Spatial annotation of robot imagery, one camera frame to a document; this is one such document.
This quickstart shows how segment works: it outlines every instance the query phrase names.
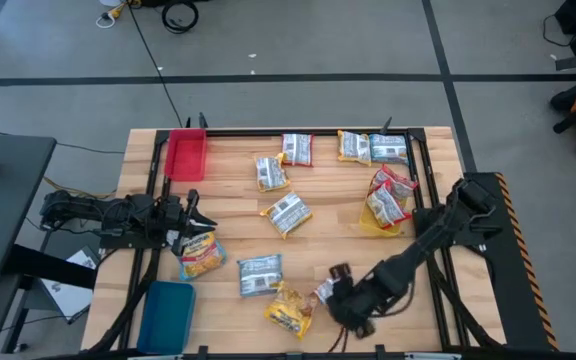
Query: black desk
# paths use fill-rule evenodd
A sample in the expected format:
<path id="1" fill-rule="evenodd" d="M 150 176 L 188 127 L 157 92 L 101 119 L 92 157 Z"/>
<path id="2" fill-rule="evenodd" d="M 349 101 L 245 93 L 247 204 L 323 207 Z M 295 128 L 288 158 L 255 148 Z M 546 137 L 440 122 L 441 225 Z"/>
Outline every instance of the black desk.
<path id="1" fill-rule="evenodd" d="M 14 244 L 55 145 L 52 138 L 0 136 L 0 329 L 31 277 L 94 286 L 94 271 Z"/>

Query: gray floor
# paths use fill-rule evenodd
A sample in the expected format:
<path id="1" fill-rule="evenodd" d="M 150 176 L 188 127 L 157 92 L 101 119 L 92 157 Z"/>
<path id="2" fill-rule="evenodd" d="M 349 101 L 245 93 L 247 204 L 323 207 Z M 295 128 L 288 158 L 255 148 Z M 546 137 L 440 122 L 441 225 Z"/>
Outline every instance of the gray floor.
<path id="1" fill-rule="evenodd" d="M 549 74 L 571 55 L 541 38 L 561 0 L 432 0 L 453 74 Z M 152 9 L 135 11 L 166 76 L 256 74 L 439 74 L 421 0 L 212 0 L 173 35 Z M 139 77 L 156 72 L 128 13 L 112 29 L 94 21 L 97 0 L 8 0 L 0 15 L 0 78 Z M 556 22 L 549 35 L 564 41 Z M 479 170 L 506 174 L 553 327 L 576 351 L 576 131 L 550 130 L 548 99 L 572 83 L 456 83 Z M 203 111 L 218 126 L 446 125 L 441 82 L 341 81 L 169 86 L 182 117 Z M 129 129 L 174 127 L 160 85 L 0 87 L 0 131 L 121 150 Z M 91 192 L 112 190 L 121 157 L 58 148 L 47 175 Z M 38 220 L 42 185 L 30 218 Z M 24 226 L 19 242 L 42 237 Z M 46 313 L 33 313 L 39 318 Z M 74 352 L 85 319 L 28 325 L 36 358 Z"/>

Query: blue tray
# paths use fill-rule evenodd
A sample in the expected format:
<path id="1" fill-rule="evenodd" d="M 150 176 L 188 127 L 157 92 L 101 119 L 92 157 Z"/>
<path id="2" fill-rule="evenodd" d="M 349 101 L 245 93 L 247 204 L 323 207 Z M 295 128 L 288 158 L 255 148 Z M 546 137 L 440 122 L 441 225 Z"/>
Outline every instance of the blue tray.
<path id="1" fill-rule="evenodd" d="M 148 290 L 137 349 L 148 354 L 181 354 L 188 343 L 195 289 L 190 284 L 155 281 Z"/>

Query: red snack bag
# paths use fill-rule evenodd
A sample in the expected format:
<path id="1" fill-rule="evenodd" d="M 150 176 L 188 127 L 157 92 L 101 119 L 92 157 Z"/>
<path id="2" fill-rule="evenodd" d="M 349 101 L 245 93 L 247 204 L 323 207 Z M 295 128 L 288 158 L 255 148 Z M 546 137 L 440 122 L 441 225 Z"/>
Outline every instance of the red snack bag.
<path id="1" fill-rule="evenodd" d="M 372 178 L 372 182 L 370 183 L 370 189 L 375 190 L 381 184 L 385 183 L 386 181 L 391 180 L 393 182 L 392 186 L 392 196 L 399 201 L 403 201 L 406 198 L 412 196 L 413 190 L 419 185 L 415 181 L 411 181 L 406 179 L 403 176 L 395 174 L 390 168 L 386 165 L 381 165 L 381 169 L 377 170 L 377 173 Z"/>
<path id="2" fill-rule="evenodd" d="M 312 140 L 315 135 L 283 134 L 281 152 L 285 165 L 312 166 Z"/>
<path id="3" fill-rule="evenodd" d="M 382 229 L 388 229 L 412 217 L 410 213 L 404 211 L 399 201 L 392 196 L 392 191 L 393 182 L 388 179 L 377 186 L 366 198 L 366 205 L 372 210 L 377 223 Z"/>

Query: chip bag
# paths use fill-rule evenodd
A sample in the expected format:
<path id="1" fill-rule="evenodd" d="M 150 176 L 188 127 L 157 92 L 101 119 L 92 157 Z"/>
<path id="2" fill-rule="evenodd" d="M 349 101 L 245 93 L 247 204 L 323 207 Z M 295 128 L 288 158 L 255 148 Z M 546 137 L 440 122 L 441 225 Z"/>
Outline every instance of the chip bag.
<path id="1" fill-rule="evenodd" d="M 275 229 L 285 239 L 290 231 L 312 217 L 312 211 L 297 194 L 291 192 L 259 215 L 268 216 Z"/>
<path id="2" fill-rule="evenodd" d="M 395 174 L 388 166 L 382 165 L 381 169 L 377 170 L 375 176 L 370 183 L 370 190 L 375 190 L 379 185 L 390 180 L 392 182 L 391 194 L 395 199 L 403 202 L 405 199 L 412 196 L 413 191 L 419 185 L 416 181 L 408 180 L 403 176 Z"/>
<path id="3" fill-rule="evenodd" d="M 226 262 L 226 251 L 215 240 L 215 234 L 212 232 L 186 239 L 183 246 L 183 255 L 179 257 L 181 280 L 192 280 Z"/>
<path id="4" fill-rule="evenodd" d="M 257 187 L 260 192 L 276 190 L 290 185 L 286 172 L 281 168 L 283 153 L 275 157 L 257 158 Z"/>
<path id="5" fill-rule="evenodd" d="M 312 313 L 316 306 L 317 296 L 314 293 L 304 296 L 282 281 L 277 297 L 266 308 L 264 316 L 301 340 L 312 323 Z"/>
<path id="6" fill-rule="evenodd" d="M 370 154 L 374 162 L 408 165 L 406 138 L 401 135 L 370 135 Z"/>
<path id="7" fill-rule="evenodd" d="M 281 152 L 285 165 L 312 166 L 312 140 L 315 135 L 283 134 Z"/>
<path id="8" fill-rule="evenodd" d="M 339 160 L 358 161 L 370 166 L 370 139 L 366 134 L 353 134 L 337 130 L 339 137 Z"/>
<path id="9" fill-rule="evenodd" d="M 382 229 L 388 229 L 412 217 L 392 196 L 392 186 L 392 180 L 387 180 L 368 194 L 366 198 L 366 205 L 375 214 L 375 219 Z"/>
<path id="10" fill-rule="evenodd" d="M 239 260 L 239 294 L 243 297 L 274 294 L 283 278 L 281 254 Z"/>

